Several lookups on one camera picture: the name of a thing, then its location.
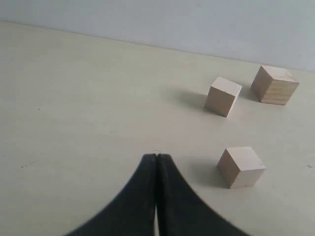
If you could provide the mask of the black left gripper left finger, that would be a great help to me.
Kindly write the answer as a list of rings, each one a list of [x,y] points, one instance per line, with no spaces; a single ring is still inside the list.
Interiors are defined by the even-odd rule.
[[[69,236],[153,236],[155,234],[157,155],[143,155],[119,194]]]

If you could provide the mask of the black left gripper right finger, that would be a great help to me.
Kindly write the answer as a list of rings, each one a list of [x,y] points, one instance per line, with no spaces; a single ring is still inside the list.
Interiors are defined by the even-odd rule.
[[[161,236],[246,236],[193,191],[169,154],[157,156],[157,219]]]

